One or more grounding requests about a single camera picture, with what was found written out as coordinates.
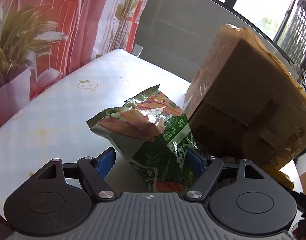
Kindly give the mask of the red floral curtain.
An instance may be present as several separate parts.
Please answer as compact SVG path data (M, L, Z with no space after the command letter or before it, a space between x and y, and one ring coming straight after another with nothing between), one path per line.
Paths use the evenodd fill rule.
M0 0L0 127L90 61L133 44L148 0Z

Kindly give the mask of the brown cardboard box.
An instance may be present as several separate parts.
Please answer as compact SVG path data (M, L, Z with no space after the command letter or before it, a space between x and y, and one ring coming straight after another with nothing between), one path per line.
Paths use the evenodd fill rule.
M220 27L184 111L209 153L250 159L293 187L281 169L306 149L306 92L251 29Z

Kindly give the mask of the green sweet potato snack bag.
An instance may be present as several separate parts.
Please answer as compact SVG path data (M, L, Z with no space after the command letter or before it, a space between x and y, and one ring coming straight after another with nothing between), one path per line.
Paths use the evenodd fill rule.
M196 147L188 119L158 86L101 111L87 125L109 140L150 192L182 194L195 182L187 163L187 150Z

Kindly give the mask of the window frame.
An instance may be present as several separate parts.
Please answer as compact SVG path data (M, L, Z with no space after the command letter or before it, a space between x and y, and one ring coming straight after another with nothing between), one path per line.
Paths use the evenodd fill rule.
M305 0L211 0L258 30L292 64L306 70Z

